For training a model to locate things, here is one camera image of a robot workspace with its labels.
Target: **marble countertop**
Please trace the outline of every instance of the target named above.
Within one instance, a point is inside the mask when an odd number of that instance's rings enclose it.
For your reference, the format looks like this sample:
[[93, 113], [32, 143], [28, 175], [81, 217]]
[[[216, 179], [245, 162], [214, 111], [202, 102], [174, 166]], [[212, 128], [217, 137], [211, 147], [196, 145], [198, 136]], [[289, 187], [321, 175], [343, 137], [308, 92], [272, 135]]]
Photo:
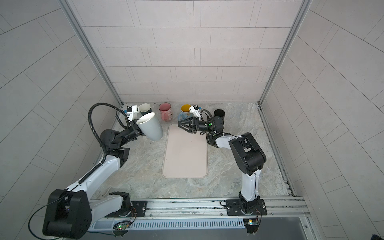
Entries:
[[[128, 161], [98, 188], [93, 199], [101, 199], [113, 191], [128, 192], [133, 199], [238, 196], [242, 187], [242, 173], [229, 149], [208, 146], [208, 174], [204, 178], [162, 176], [168, 127], [171, 124], [177, 124], [177, 115], [183, 103], [171, 103], [171, 105], [174, 118], [164, 122], [161, 120], [159, 103], [151, 103], [152, 111], [156, 113], [156, 117], [162, 124], [163, 137], [156, 142], [147, 137], [139, 137], [137, 141], [125, 144], [123, 147], [130, 148]], [[259, 194], [261, 196], [288, 195], [257, 106], [254, 103], [200, 103], [198, 105], [210, 111], [212, 115], [214, 110], [223, 109], [225, 111], [224, 131], [233, 135], [250, 132], [263, 149], [267, 161], [262, 169]], [[123, 130], [119, 124], [116, 124], [114, 129]]]

